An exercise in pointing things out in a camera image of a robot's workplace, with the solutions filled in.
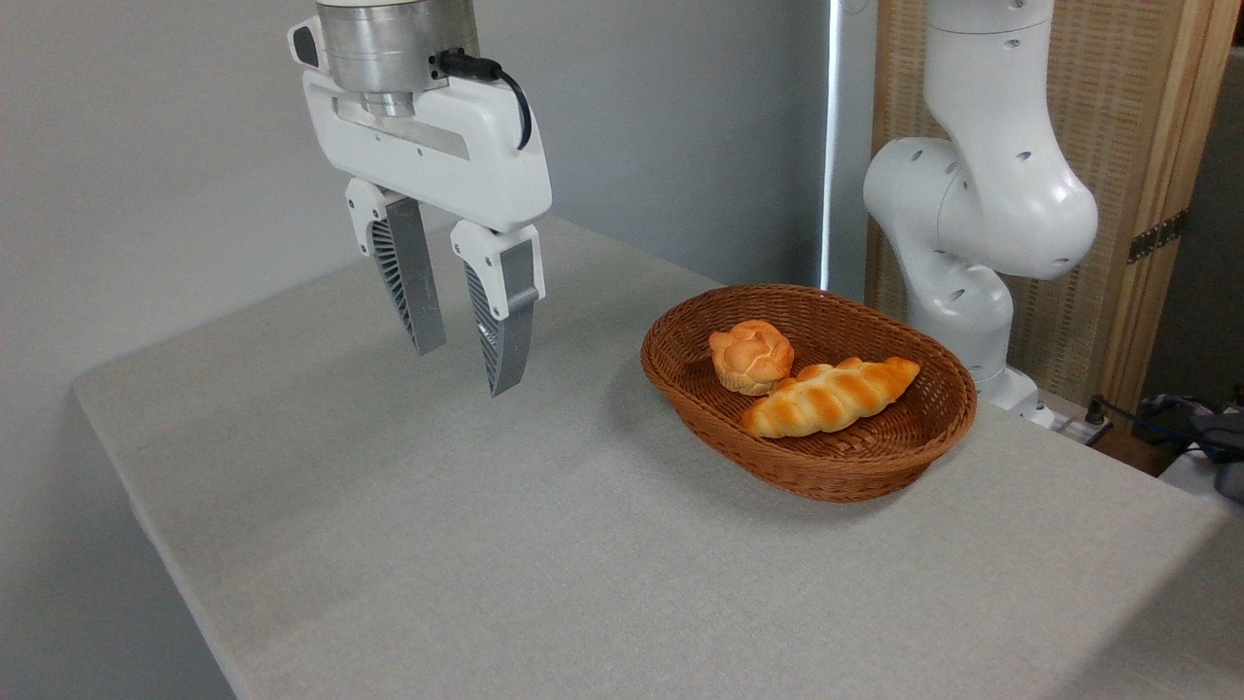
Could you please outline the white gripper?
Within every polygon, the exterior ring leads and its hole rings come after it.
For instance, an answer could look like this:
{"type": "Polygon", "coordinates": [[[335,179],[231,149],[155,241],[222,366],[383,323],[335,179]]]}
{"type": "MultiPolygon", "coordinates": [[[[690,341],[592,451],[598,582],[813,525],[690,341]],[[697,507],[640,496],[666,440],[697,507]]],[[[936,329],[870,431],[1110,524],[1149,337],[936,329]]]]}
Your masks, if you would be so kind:
{"type": "Polygon", "coordinates": [[[470,80],[425,91],[411,117],[369,114],[358,93],[328,75],[305,72],[302,85],[321,150],[356,177],[345,195],[360,251],[374,260],[417,353],[445,342],[418,203],[425,201],[466,219],[450,242],[466,272],[490,394],[518,385],[535,305],[546,297],[540,235],[527,226],[552,203],[537,123],[520,148],[513,91],[470,80]]]}

